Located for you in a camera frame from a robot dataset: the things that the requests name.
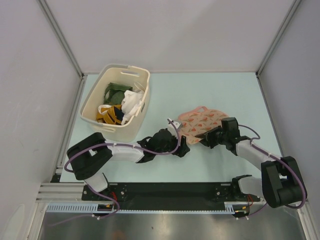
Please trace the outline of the pink floral mesh laundry bag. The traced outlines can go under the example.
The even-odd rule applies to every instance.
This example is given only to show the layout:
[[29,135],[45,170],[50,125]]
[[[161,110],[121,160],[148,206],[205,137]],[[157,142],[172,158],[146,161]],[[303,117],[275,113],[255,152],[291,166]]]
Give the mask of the pink floral mesh laundry bag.
[[201,141],[201,138],[196,137],[197,135],[221,126],[222,119],[228,117],[220,110],[199,106],[178,116],[178,121],[182,125],[179,134],[186,137],[188,145],[197,144]]

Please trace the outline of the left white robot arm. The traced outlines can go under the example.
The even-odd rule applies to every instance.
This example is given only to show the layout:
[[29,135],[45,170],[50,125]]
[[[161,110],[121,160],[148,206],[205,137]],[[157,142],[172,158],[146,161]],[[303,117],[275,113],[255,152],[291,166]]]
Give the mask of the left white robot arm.
[[170,132],[167,128],[132,144],[106,142],[103,135],[96,132],[67,150],[68,161],[64,170],[90,186],[98,199],[105,200],[111,193],[108,179],[102,170],[107,162],[143,164],[156,156],[174,155],[182,158],[189,151],[186,137],[177,136],[175,130]]

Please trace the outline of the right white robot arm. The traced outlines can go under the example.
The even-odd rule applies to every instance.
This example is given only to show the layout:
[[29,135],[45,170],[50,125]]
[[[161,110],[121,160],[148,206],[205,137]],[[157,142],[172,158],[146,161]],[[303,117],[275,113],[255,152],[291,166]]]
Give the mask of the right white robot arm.
[[261,172],[260,178],[242,177],[230,188],[231,196],[242,201],[248,194],[264,198],[272,208],[302,208],[308,198],[297,161],[292,156],[277,156],[259,145],[260,135],[241,135],[241,124],[234,117],[222,119],[221,124],[197,135],[201,143],[211,149],[218,145],[245,159]]

